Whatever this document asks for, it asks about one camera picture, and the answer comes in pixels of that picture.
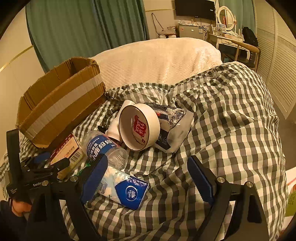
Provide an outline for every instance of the curtain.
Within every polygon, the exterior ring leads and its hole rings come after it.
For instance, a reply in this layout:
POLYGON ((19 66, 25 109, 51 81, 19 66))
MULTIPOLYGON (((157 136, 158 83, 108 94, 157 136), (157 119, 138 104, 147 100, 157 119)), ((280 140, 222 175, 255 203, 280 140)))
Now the curtain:
POLYGON ((237 33, 239 28, 248 27, 254 33, 255 16, 252 0, 219 0, 219 5, 228 7, 237 20, 237 33))
POLYGON ((143 0, 31 0, 26 17, 46 72, 73 56, 149 39, 143 0))

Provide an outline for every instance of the black backpack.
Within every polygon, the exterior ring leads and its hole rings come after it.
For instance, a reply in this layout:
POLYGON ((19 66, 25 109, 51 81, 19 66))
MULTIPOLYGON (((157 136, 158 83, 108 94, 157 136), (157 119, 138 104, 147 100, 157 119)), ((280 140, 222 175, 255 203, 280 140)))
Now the black backpack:
POLYGON ((244 27, 242 29, 242 34, 244 35, 244 43, 258 47, 258 40, 251 29, 244 27))

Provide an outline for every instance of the television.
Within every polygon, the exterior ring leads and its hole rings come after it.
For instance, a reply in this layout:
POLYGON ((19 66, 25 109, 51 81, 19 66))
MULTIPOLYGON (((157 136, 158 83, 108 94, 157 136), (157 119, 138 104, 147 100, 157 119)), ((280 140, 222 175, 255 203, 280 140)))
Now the television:
POLYGON ((177 16, 215 20, 215 5, 209 0, 175 0, 177 16))

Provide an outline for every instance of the gold wall trim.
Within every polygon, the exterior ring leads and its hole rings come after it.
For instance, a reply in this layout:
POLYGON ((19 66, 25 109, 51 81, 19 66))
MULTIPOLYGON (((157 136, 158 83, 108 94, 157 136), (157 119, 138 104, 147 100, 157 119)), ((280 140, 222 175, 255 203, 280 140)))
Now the gold wall trim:
POLYGON ((154 9, 154 10, 147 10, 145 12, 153 12, 153 11, 162 11, 162 10, 175 10, 174 8, 167 8, 167 9, 154 9))
POLYGON ((5 67, 9 64, 11 64, 15 59, 17 59, 18 57, 20 57, 23 53, 27 52, 29 49, 31 49, 33 47, 33 45, 31 45, 30 47, 26 48, 25 50, 23 50, 22 52, 20 52, 18 55, 16 55, 11 61, 9 61, 8 63, 6 63, 5 65, 3 65, 3 67, 0 69, 0 72, 5 69, 5 67))

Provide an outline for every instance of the metal screw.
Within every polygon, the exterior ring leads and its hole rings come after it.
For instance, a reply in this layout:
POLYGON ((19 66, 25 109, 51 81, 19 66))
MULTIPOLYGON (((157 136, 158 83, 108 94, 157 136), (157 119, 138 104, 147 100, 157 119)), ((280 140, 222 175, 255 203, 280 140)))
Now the metal screw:
POLYGON ((42 186, 47 186, 48 185, 48 180, 44 180, 43 182, 42 182, 42 186))
POLYGON ((78 176, 71 176, 70 181, 71 182, 76 182, 78 180, 78 176))
POLYGON ((225 179, 223 177, 217 177, 217 181, 220 183, 224 183, 225 179))
POLYGON ((251 183, 251 182, 246 182, 245 184, 246 184, 249 188, 253 187, 253 183, 251 183))

